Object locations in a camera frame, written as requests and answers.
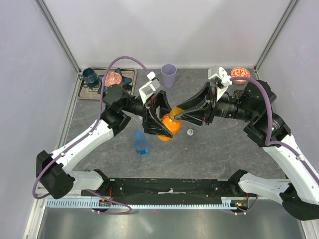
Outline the white green bottle cap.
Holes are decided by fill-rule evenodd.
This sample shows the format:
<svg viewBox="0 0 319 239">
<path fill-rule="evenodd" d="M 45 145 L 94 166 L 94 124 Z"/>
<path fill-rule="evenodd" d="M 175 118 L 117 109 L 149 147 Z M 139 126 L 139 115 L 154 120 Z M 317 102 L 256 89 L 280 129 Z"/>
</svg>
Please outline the white green bottle cap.
<svg viewBox="0 0 319 239">
<path fill-rule="evenodd" d="M 194 131 L 192 129 L 187 130 L 187 135 L 192 136 L 194 134 Z"/>
</svg>

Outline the orange juice bottle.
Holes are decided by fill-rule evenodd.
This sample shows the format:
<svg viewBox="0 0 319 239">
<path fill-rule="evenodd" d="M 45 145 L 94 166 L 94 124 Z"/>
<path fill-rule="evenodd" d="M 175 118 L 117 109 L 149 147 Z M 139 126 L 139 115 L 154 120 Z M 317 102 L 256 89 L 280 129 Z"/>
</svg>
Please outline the orange juice bottle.
<svg viewBox="0 0 319 239">
<path fill-rule="evenodd" d="M 174 107 L 168 114 L 164 115 L 161 122 L 169 129 L 172 136 L 175 136 L 182 126 L 182 121 L 175 119 L 175 116 L 182 113 L 183 109 Z"/>
</svg>

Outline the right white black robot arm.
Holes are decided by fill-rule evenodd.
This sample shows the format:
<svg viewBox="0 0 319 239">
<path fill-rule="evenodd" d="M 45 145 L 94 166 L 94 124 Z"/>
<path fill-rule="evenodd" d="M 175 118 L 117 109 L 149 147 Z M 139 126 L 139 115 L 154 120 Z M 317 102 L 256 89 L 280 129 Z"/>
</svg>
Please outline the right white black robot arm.
<svg viewBox="0 0 319 239">
<path fill-rule="evenodd" d="M 301 221 L 318 219 L 318 173 L 301 152 L 288 125 L 273 112 L 271 104 L 276 95 L 270 86 L 252 78 L 247 82 L 237 99 L 228 96 L 221 84 L 206 83 L 179 105 L 182 112 L 177 119 L 198 126 L 212 123 L 215 117 L 245 121 L 247 136 L 276 161 L 288 182 L 271 181 L 238 170 L 229 178 L 229 192 L 234 196 L 247 193 L 275 201 Z"/>
</svg>

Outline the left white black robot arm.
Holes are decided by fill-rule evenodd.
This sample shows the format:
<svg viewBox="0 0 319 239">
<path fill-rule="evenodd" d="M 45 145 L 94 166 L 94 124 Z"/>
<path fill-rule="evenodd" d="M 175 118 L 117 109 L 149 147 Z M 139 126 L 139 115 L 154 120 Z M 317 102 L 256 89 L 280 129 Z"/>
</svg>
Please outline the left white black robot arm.
<svg viewBox="0 0 319 239">
<path fill-rule="evenodd" d="M 156 115 L 171 111 L 166 92 L 153 91 L 152 85 L 144 86 L 140 96 L 131 96 L 119 85 L 110 86 L 104 95 L 105 109 L 94 123 L 65 146 L 36 157 L 36 177 L 54 199 L 71 191 L 93 190 L 104 196 L 109 192 L 109 179 L 100 170 L 77 172 L 74 167 L 100 144 L 118 135 L 129 123 L 132 113 L 143 118 L 144 132 L 172 137 L 172 133 Z"/>
</svg>

